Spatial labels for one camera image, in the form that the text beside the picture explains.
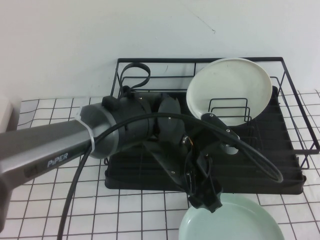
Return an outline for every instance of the grid tile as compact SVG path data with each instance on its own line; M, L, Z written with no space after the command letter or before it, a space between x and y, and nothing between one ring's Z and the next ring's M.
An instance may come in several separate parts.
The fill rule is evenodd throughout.
M320 233L315 222L293 223L292 226L297 240L320 239Z
M21 237L41 236L45 227L45 218L24 219L21 229Z
M69 234L91 234L94 221L93 215L72 216Z
M94 233L107 233L117 231L117 214L96 215L94 220Z
M165 211L148 211L142 213L142 230L157 230L165 228Z
M141 213L119 213L118 231L140 231L141 230Z
M46 217L49 209L49 200L44 201L30 201L26 208L25 217Z
M314 91L310 94L304 92L299 97L320 139L320 129L317 128L320 127L320 95ZM303 147L310 148L313 142L295 97L286 95L286 100L302 137ZM80 107L101 101L102 97L22 102L18 128L69 121ZM283 105L281 111L284 117L290 116ZM302 149L291 119L285 118L285 123L294 149ZM303 159L304 156L300 156L300 163ZM320 154L309 156L308 162L310 169L303 171L307 177L304 194L239 194L263 205L280 223L286 240L320 238ZM9 219L0 233L0 239L56 239L60 215L78 164L79 158L16 188L12 192L7 215ZM185 193L107 189L104 182L106 169L103 164L100 167L99 160L88 158L76 188L72 212L69 209L68 215L72 217L67 218L64 229L69 240L178 239L178 228L188 208Z
M278 224L289 223L284 205L264 206L263 207Z
M166 231L144 231L142 237L143 239L166 240L167 234Z

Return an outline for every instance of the dish rack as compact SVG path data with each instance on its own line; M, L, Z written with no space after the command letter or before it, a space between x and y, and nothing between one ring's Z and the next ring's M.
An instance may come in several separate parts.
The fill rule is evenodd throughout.
M119 77L121 68L124 68L125 65L144 63L151 69L149 82L152 82L153 85L148 83L143 88L138 88L137 91L165 92L179 100L182 114L192 116L186 102L188 84L206 64L219 59L221 58L119 58L110 95L119 96L122 84L116 85L117 82L121 81L124 85L131 86L134 85L135 81L145 79L145 76L139 71L128 72L122 79ZM243 114L237 116L218 115L218 117L243 118L244 123L242 125L231 126L230 128L242 141L261 152L279 168L283 175L283 182L275 183L269 180L242 154L226 156L219 151L210 153L212 159L214 159L214 169L212 169L211 174L219 180L223 191L226 193L300 194L306 181L302 169L309 169L309 155L320 152L319 142L284 59L282 57L247 57L245 59L260 65L275 65L277 69L281 66L279 74L282 77L270 76L272 95L267 107L261 114L252 119L248 99L238 97L212 98L208 102L208 111L215 113L217 110L221 111L229 108L243 109ZM298 109L312 139L309 148L302 140L295 123L292 104L288 104L287 101L288 96L290 98L294 97L296 103L294 110L297 111ZM243 105L224 107L217 104L221 101L232 100L243 101ZM293 125L290 132L287 127L289 124ZM193 128L188 124L185 124L185 127L187 132ZM291 138L297 138L294 145ZM108 169L105 171L105 186L107 188L179 191L179 188L142 145L117 153L105 162L108 164Z

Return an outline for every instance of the white wall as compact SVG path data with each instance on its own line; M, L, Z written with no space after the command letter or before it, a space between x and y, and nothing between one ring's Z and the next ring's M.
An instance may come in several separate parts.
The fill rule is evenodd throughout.
M1 0L0 89L103 96L120 57L284 57L320 88L318 0Z

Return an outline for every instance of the plate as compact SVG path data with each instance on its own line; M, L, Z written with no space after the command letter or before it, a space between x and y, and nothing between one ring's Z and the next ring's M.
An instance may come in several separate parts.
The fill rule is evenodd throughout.
M249 120L245 118L248 114L252 119L257 117L268 105L271 94L270 77L261 66L244 58L223 58L194 76L186 103L198 119L212 111L227 126L238 126Z
M221 194L221 203L214 213L189 208L179 240L285 240L276 221L260 205L231 193Z

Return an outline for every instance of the robotic arm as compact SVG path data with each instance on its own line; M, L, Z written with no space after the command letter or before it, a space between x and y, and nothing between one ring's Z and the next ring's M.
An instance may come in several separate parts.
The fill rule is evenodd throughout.
M180 104L162 93L133 91L120 99L107 96L102 103L84 106L80 112L82 123L72 120L0 134L0 231L4 228L12 190L83 155L92 144L87 127L97 138L118 123L151 113L180 114ZM204 114L202 121L234 135L212 114ZM213 213L221 207L222 187L211 177L212 159L196 139L186 134L181 119L145 118L113 131L95 146L91 156L103 159L143 143L181 190L190 195L191 204ZM223 137L213 135L212 139L218 141ZM277 180L281 182L281 173L270 164L269 172L278 174Z

